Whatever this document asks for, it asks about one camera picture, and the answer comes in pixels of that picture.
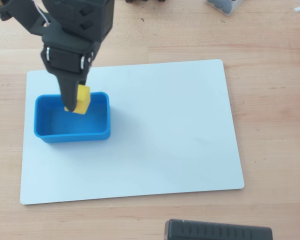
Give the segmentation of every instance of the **blue plastic bin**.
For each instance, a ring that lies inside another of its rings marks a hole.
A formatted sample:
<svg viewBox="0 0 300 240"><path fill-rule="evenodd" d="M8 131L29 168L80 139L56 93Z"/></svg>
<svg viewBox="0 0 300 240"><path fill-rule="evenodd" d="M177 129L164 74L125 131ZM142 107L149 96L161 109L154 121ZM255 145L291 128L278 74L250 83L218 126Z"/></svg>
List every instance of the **blue plastic bin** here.
<svg viewBox="0 0 300 240"><path fill-rule="evenodd" d="M106 140L110 137L109 97L91 93L86 114L64 110L60 95L41 95L35 101L34 134L46 143Z"/></svg>

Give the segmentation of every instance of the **white plastic board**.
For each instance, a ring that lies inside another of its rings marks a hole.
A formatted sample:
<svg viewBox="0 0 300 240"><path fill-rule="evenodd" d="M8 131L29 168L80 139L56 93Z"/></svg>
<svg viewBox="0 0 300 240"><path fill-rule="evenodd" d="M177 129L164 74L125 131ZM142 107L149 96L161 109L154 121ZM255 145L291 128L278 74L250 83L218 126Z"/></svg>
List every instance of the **white plastic board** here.
<svg viewBox="0 0 300 240"><path fill-rule="evenodd" d="M92 68L111 136L53 143L34 134L35 100L55 76L27 75L20 202L41 204L244 187L221 60Z"/></svg>

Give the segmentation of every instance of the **wooden surface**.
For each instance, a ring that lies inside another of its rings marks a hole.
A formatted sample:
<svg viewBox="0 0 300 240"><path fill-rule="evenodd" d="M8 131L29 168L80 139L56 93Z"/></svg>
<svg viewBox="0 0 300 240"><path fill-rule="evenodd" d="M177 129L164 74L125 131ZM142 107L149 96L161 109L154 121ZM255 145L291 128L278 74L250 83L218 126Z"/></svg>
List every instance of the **wooden surface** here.
<svg viewBox="0 0 300 240"><path fill-rule="evenodd" d="M162 240L171 218L268 226L275 240L300 240L298 6L246 0L226 17L203 0L116 0L93 64L222 59L243 190L30 206L19 202L25 87L28 71L44 69L42 42L15 20L0 21L0 240Z"/></svg>

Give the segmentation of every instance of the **black object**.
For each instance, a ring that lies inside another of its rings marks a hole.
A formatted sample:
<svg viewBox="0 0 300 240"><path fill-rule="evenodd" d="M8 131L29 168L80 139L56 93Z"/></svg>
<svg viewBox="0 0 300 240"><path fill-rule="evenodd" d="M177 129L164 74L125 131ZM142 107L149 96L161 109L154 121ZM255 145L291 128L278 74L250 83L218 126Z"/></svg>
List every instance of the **black object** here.
<svg viewBox="0 0 300 240"><path fill-rule="evenodd" d="M171 219L164 240L273 240L268 227Z"/></svg>
<svg viewBox="0 0 300 240"><path fill-rule="evenodd" d="M100 45L113 26L115 0L42 0L49 21L32 0L0 0L0 18L15 18L31 34L42 36L41 57L60 86L63 104L73 112L78 85L87 75Z"/></svg>
<svg viewBox="0 0 300 240"><path fill-rule="evenodd" d="M133 3L134 0L125 0L126 3Z"/></svg>

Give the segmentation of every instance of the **yellow block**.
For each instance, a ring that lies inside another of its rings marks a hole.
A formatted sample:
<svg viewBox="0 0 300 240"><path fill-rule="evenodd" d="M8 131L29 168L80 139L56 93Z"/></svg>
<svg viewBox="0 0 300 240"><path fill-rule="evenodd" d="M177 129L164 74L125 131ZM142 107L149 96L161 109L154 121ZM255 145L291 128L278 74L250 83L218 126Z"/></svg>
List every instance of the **yellow block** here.
<svg viewBox="0 0 300 240"><path fill-rule="evenodd" d="M90 87L79 84L78 94L76 96L76 107L73 112L76 114L86 114L90 101Z"/></svg>

